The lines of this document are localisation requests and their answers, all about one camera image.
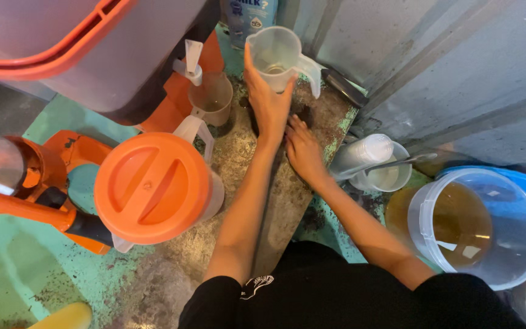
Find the worn countertop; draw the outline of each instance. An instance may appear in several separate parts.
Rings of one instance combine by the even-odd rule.
[[[209,127],[215,137],[213,169],[225,186],[221,211],[165,243],[138,245],[126,254],[111,250],[104,256],[84,250],[49,225],[0,215],[0,327],[26,327],[76,301],[92,306],[91,328],[177,327],[183,305],[201,282],[220,223],[256,143],[256,124],[242,80],[243,52],[230,48],[222,28],[217,27],[217,34],[225,72],[234,88],[229,122]],[[315,100],[305,79],[298,81],[292,111],[309,124],[325,150],[326,162],[357,113],[329,87]],[[43,143],[60,129],[77,131],[111,146],[138,133],[57,96],[24,137]],[[92,190],[97,170],[85,165],[69,175],[70,198],[91,213],[96,212]],[[253,275],[274,268],[312,198],[312,191],[290,167],[281,148],[273,168]]]

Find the grey wall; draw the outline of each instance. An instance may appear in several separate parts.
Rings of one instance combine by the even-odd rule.
[[[369,91],[357,135],[381,132],[445,166],[526,172],[526,0],[283,2],[304,50]]]

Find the orange pitcher lid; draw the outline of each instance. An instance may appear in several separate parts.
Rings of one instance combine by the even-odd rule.
[[[169,240],[200,219],[212,178],[191,143],[143,133],[117,146],[94,183],[98,216],[116,236],[139,244]]]

